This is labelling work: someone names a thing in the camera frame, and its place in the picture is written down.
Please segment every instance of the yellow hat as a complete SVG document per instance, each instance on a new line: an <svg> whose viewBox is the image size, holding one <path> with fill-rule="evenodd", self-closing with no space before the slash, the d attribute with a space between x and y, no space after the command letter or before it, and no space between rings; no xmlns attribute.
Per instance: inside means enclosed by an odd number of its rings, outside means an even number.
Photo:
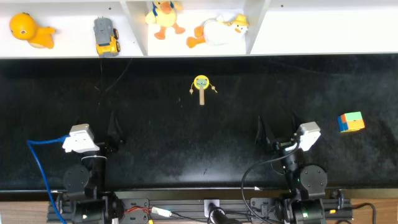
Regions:
<svg viewBox="0 0 398 224"><path fill-rule="evenodd" d="M246 16L239 14L236 16L236 19L232 21L233 24L239 25L239 26L249 26L248 22L246 21Z"/></svg>

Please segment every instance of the blue vest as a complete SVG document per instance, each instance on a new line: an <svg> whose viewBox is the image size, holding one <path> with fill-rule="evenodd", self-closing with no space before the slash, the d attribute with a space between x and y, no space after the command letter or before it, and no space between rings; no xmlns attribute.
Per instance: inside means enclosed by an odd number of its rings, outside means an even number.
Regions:
<svg viewBox="0 0 398 224"><path fill-rule="evenodd" d="M152 5L154 6L152 12L154 13L155 16L157 16L157 12L156 12L157 6L155 6L154 2L152 2ZM170 1L170 6L172 7L172 9L174 9L174 4L171 1Z"/></svg>

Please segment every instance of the white duck plush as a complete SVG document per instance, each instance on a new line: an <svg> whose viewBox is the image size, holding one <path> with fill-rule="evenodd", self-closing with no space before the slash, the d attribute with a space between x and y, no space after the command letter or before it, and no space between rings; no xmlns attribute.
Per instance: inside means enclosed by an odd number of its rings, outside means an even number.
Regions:
<svg viewBox="0 0 398 224"><path fill-rule="evenodd" d="M232 22L225 22L223 16L206 20L202 26L195 28L195 37L187 39L189 48L198 44L222 45L241 40L248 30L246 16L239 14Z"/></svg>

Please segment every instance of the blue cube face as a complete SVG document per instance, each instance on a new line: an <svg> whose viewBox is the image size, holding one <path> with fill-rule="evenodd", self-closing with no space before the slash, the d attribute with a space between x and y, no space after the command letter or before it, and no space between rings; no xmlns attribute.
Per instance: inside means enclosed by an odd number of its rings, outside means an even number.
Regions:
<svg viewBox="0 0 398 224"><path fill-rule="evenodd" d="M341 119L341 116L338 117L338 127L340 129L340 132L348 130L348 124L347 123L343 123L343 120Z"/></svg>

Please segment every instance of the toy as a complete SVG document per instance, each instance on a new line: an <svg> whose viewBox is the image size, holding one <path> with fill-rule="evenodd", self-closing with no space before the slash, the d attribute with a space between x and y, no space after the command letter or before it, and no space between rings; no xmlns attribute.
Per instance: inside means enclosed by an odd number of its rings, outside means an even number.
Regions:
<svg viewBox="0 0 398 224"><path fill-rule="evenodd" d="M205 90L209 87L209 85L211 86L212 90L214 90L216 93L218 93L216 90L216 87L213 86L212 84L210 84L209 79L204 75L198 75L193 80L193 83L191 84L191 89L189 90L191 95L193 93L193 89L192 89L193 85L195 86L195 88L197 88L199 90L199 105L205 104Z"/></svg>
<svg viewBox="0 0 398 224"><path fill-rule="evenodd" d="M202 26L195 28L195 37L187 39L189 48L198 44L221 45L235 42L245 35L248 30L246 16L239 14L231 23L225 22L223 16L216 19L208 19Z"/></svg>
<svg viewBox="0 0 398 224"><path fill-rule="evenodd" d="M15 38L27 40L33 47L48 49L54 47L51 34L55 33L55 29L39 26L28 13L16 14L10 20L10 29Z"/></svg>
<svg viewBox="0 0 398 224"><path fill-rule="evenodd" d="M361 112L345 113L338 117L340 132L357 131L365 128Z"/></svg>
<svg viewBox="0 0 398 224"><path fill-rule="evenodd" d="M119 32L108 18L94 20L95 42L99 57L113 57L120 52Z"/></svg>
<svg viewBox="0 0 398 224"><path fill-rule="evenodd" d="M185 29L179 27L176 23L177 14L175 9L178 11L182 10L182 5L179 2L172 1L154 1L152 2L153 10L148 13L145 21L151 24L160 25L160 31L155 34L155 37L159 40L164 40L166 38L165 32L168 27L174 27L176 34L182 34Z"/></svg>

